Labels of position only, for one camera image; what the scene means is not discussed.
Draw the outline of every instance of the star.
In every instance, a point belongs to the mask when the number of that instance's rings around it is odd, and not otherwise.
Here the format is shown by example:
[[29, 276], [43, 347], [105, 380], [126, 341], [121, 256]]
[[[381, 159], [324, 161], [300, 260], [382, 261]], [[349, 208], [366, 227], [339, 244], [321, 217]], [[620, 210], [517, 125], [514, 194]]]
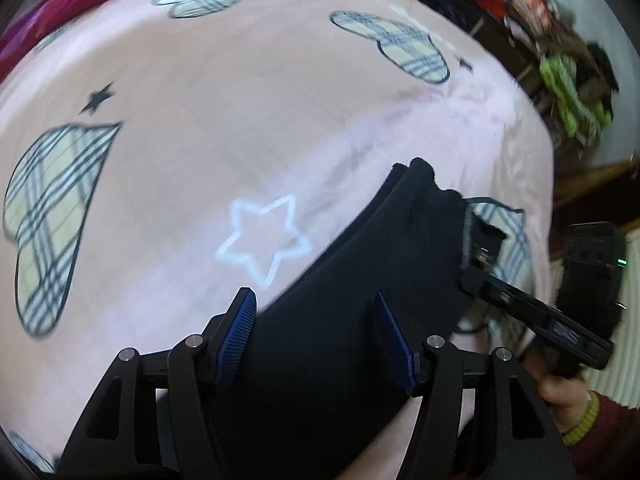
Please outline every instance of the star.
[[465, 60], [465, 58], [459, 57], [458, 62], [460, 63], [460, 68], [466, 68], [467, 70], [469, 70], [469, 72], [474, 71], [474, 67], [471, 65], [471, 63]]
[[[280, 206], [287, 207], [287, 215], [282, 225], [282, 231], [291, 236], [292, 240], [296, 241], [296, 245], [289, 249], [275, 251], [271, 259], [271, 266], [267, 274], [264, 274], [260, 271], [253, 253], [234, 251], [232, 250], [232, 246], [238, 238], [242, 236], [242, 232], [244, 231], [242, 227], [243, 214], [264, 216]], [[216, 251], [216, 259], [226, 264], [244, 265], [249, 275], [260, 288], [268, 288], [271, 283], [273, 283], [282, 260], [286, 258], [299, 258], [304, 254], [310, 253], [313, 249], [313, 245], [309, 239], [295, 227], [295, 213], [296, 197], [294, 195], [283, 196], [264, 207], [257, 206], [246, 200], [233, 200], [233, 202], [229, 204], [229, 215], [231, 217], [231, 227], [234, 232], [220, 245]]]
[[87, 110], [91, 110], [91, 115], [98, 109], [98, 106], [102, 104], [103, 101], [106, 101], [109, 97], [113, 95], [113, 93], [109, 92], [109, 87], [113, 84], [113, 81], [110, 82], [107, 86], [105, 86], [99, 92], [91, 92], [89, 95], [89, 102], [86, 106], [80, 111], [80, 113], [84, 113]]

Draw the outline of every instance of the folded black garment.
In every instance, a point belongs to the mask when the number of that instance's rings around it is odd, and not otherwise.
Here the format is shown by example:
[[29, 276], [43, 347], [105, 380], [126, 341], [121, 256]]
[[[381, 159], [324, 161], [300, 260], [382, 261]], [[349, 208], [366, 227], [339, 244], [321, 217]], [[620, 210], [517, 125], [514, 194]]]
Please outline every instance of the folded black garment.
[[396, 164], [258, 316], [236, 384], [210, 404], [236, 479], [332, 479], [399, 411], [407, 397], [388, 371], [371, 305], [382, 290], [429, 334], [450, 336], [472, 302], [456, 281], [465, 210], [423, 160]]

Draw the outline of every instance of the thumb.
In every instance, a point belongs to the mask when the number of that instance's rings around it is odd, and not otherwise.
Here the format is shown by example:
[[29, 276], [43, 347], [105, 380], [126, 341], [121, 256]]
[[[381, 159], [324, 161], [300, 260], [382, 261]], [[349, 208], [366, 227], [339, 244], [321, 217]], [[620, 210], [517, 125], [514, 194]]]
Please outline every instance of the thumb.
[[587, 397], [587, 384], [581, 379], [547, 376], [538, 387], [540, 397], [556, 406], [573, 406]]

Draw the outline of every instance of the green cloth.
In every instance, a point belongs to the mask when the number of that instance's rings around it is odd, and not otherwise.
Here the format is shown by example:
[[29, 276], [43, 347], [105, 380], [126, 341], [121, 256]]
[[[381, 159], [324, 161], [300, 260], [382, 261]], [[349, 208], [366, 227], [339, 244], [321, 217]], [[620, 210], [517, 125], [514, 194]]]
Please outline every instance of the green cloth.
[[540, 75], [546, 87], [555, 95], [558, 114], [566, 134], [589, 148], [602, 134], [602, 129], [612, 121], [611, 113], [601, 101], [587, 105], [580, 100], [575, 87], [575, 61], [570, 56], [543, 57]]

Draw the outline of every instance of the black star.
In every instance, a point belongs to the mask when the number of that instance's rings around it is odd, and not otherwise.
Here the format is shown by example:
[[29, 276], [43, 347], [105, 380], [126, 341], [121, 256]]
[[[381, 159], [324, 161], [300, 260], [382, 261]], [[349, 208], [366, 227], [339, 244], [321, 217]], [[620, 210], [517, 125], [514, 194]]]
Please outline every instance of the black star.
[[99, 92], [91, 92], [89, 95], [89, 102], [80, 112], [81, 114], [87, 110], [91, 110], [91, 115], [98, 109], [98, 106], [102, 104], [103, 101], [106, 101], [109, 97], [113, 95], [113, 93], [109, 92], [109, 87], [113, 84], [113, 81], [110, 82], [107, 86], [105, 86]]
[[474, 71], [473, 66], [468, 61], [466, 61], [465, 58], [459, 57], [458, 62], [460, 63], [460, 68], [466, 68], [467, 70], [469, 70], [469, 72]]

